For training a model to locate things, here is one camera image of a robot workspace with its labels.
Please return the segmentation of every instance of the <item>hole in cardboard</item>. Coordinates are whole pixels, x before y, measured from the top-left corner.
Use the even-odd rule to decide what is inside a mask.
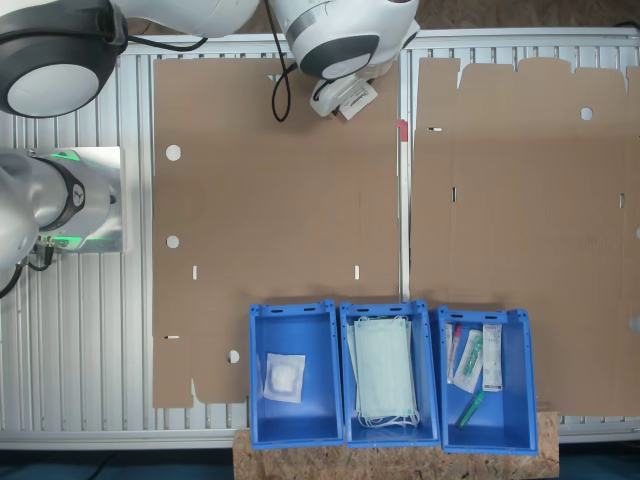
[[[233,363],[238,363],[239,360],[240,360],[240,354],[235,350],[231,350],[229,353],[227,353],[227,362],[233,364]]]
[[[180,245],[180,239],[175,235],[171,235],[169,238],[167,238],[167,247],[178,248],[178,245]]]
[[[171,145],[170,147],[167,147],[166,153],[167,153],[167,158],[172,162],[175,162],[176,160],[180,160],[180,157],[182,157],[182,150],[177,145]]]
[[[582,110],[580,110],[580,118],[582,118],[583,120],[591,120],[593,118],[593,110],[591,110],[589,107],[584,107]]]

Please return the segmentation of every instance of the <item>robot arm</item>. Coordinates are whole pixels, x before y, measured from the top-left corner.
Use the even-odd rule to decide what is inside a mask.
[[[258,1],[2,0],[0,110],[48,118],[92,101],[127,47],[126,16],[220,37],[247,22]],[[417,33],[418,2],[273,0],[273,8],[302,72],[332,82],[384,73]]]
[[[258,1],[0,0],[0,110],[48,118],[91,102],[127,48],[126,16],[220,37],[248,21]],[[329,114],[363,82],[386,73],[417,34],[418,2],[272,0],[300,69],[321,79],[311,101],[319,114]],[[0,270],[20,262],[39,231],[70,228],[69,215],[87,231],[106,218],[106,187],[81,163],[68,168],[81,179],[79,215],[70,201],[73,185],[60,168],[30,158],[20,159],[18,167],[15,159],[4,160],[0,156]]]

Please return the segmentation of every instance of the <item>white label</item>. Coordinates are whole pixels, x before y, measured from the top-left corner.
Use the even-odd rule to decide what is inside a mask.
[[[502,391],[502,325],[482,327],[482,390]]]
[[[344,115],[344,118],[351,120],[356,113],[374,101],[377,96],[378,92],[376,92],[371,85],[365,83],[340,105],[340,111]]]

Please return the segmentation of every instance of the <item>red tag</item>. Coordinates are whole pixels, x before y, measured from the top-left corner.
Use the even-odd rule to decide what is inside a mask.
[[[400,130],[400,141],[409,141],[409,124],[406,120],[398,120],[398,129]]]

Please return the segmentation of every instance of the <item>black cable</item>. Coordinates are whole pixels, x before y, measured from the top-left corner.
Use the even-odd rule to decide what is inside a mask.
[[[73,38],[102,38],[104,40],[111,40],[113,38],[113,34],[108,32],[76,32],[73,30],[65,30],[60,28],[48,28],[48,29],[25,29],[20,30],[19,32],[6,33],[4,35],[0,35],[0,43],[8,42],[10,40],[18,40],[20,38],[25,37],[42,37],[42,36],[53,36],[53,37],[73,37]],[[127,39],[130,42],[140,43],[142,45],[147,45],[149,47],[162,48],[164,50],[170,50],[172,52],[193,52],[197,50],[202,45],[204,45],[208,38],[203,38],[198,43],[193,45],[189,45],[188,47],[176,47],[173,45],[169,45],[167,43],[154,42],[153,40],[147,40],[145,38],[136,37],[135,35],[127,35]]]
[[[29,262],[29,268],[31,268],[32,270],[35,270],[36,272],[44,272],[47,268],[49,268],[51,266],[51,264],[53,263],[53,245],[47,245],[46,247],[44,247],[44,265],[42,265],[41,267],[34,265],[33,263]]]
[[[51,265],[44,265],[42,267],[38,267],[37,265],[34,265],[33,263],[29,262],[29,268],[31,270],[35,270],[36,272],[44,272],[47,268],[49,268]]]
[[[324,89],[324,87],[326,87],[327,85],[331,85],[333,82],[335,82],[335,80],[327,80],[322,85],[320,85],[320,88],[318,88],[318,90],[316,90],[316,93],[313,94],[313,101],[317,102],[318,100],[320,100],[320,92]]]
[[[6,287],[0,291],[0,300],[6,297],[11,290],[18,284],[18,280],[20,280],[20,275],[22,275],[22,265],[16,265],[16,271],[13,273],[13,277],[9,280],[9,283]]]
[[[198,43],[194,43],[193,45],[189,45],[188,47],[174,47],[173,45],[169,45],[167,43],[154,42],[153,40],[147,40],[146,38],[140,38],[134,35],[128,35],[127,38],[130,42],[140,43],[142,45],[147,45],[148,47],[163,48],[164,50],[171,50],[172,52],[193,52],[194,50],[199,49],[209,40],[208,38],[203,38]]]
[[[111,462],[111,460],[113,460],[116,457],[117,454],[118,452],[113,452],[109,456],[107,456],[100,463],[100,465],[98,465],[98,468],[96,469],[96,471],[93,472],[87,480],[96,480],[100,476],[100,474],[104,471],[104,469],[107,467],[107,465]]]
[[[267,8],[267,17],[269,17],[269,25],[271,25],[271,33],[273,33],[273,38],[276,41],[276,47],[278,48],[278,54],[280,55],[280,64],[282,65],[282,76],[276,82],[276,86],[273,88],[273,95],[271,96],[271,110],[273,110],[273,116],[276,117],[280,123],[284,122],[289,116],[289,112],[291,111],[291,85],[289,85],[289,73],[293,72],[296,68],[298,68],[297,64],[295,67],[290,66],[287,68],[284,62],[284,54],[282,53],[282,48],[280,48],[280,40],[278,40],[278,33],[276,32],[276,25],[273,22],[273,16],[271,15],[271,5],[269,0],[264,0],[265,7]],[[284,112],[282,117],[278,116],[278,112],[276,111],[276,94],[278,93],[278,87],[280,86],[280,81],[284,77],[284,83],[287,85],[287,111]]]

